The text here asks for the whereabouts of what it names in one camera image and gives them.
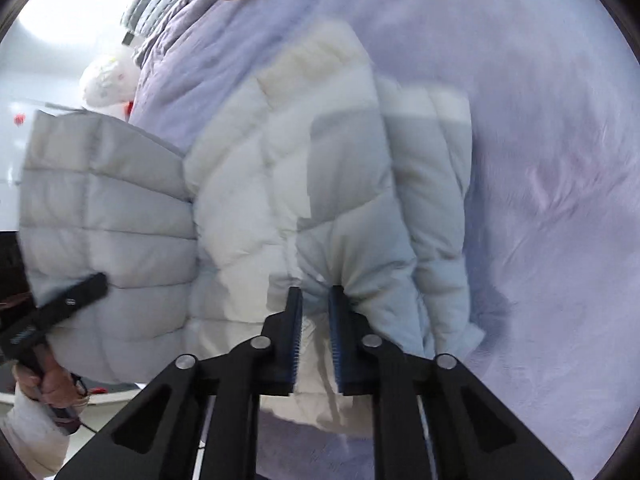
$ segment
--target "human hand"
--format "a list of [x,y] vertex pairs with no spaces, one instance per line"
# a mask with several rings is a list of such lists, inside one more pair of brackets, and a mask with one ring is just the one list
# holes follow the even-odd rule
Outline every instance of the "human hand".
[[22,392],[32,400],[44,402],[54,408],[68,408],[77,403],[82,396],[71,374],[60,366],[49,348],[43,348],[38,352],[38,356],[45,374],[43,379],[25,366],[14,366],[14,378]]

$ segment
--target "purple bed sheet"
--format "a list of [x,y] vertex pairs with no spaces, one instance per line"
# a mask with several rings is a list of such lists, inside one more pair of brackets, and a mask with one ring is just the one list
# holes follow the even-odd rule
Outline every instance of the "purple bed sheet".
[[[470,368],[593,479],[640,405],[640,66],[597,0],[189,0],[146,56],[131,122],[188,150],[318,19],[382,73],[465,90],[474,123]],[[265,415],[273,480],[373,478],[369,442]]]

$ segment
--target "wrinkled fabric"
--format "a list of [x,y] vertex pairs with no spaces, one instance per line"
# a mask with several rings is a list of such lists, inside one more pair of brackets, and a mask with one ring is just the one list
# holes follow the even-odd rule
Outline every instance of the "wrinkled fabric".
[[50,334],[61,364],[100,381],[229,352],[301,287],[295,394],[262,406],[369,435],[369,399],[335,393],[330,287],[405,352],[466,357],[482,339],[462,255],[470,165],[466,98],[376,75],[327,22],[247,78],[184,160],[113,118],[40,114],[20,242],[39,300],[107,274],[107,298]]
[[[467,364],[592,480],[640,405],[640,68],[620,30],[598,0],[218,2],[162,35],[174,44],[145,66],[131,120],[187,150],[247,74],[326,16],[350,23],[379,73],[468,95],[465,254],[488,335]],[[286,449],[282,428],[270,442]],[[318,439],[299,459],[265,453],[262,473],[331,476],[345,455],[310,468]]]

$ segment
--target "white wall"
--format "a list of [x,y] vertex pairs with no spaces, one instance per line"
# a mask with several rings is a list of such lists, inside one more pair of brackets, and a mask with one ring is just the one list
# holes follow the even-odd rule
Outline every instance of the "white wall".
[[[0,43],[0,230],[17,228],[20,167],[41,107],[28,100],[80,107],[78,80],[95,57],[120,45],[129,1],[30,0]],[[14,125],[17,113],[28,117],[23,126]]]

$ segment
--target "bed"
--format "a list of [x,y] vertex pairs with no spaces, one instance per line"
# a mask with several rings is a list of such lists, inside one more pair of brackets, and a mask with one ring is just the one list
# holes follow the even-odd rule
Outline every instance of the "bed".
[[[620,29],[598,0],[181,0],[140,57],[130,122],[186,152],[327,16],[380,72],[469,95],[465,252],[487,336],[466,364],[593,479],[640,406],[640,66]],[[368,441],[261,425],[268,478],[372,478]]]

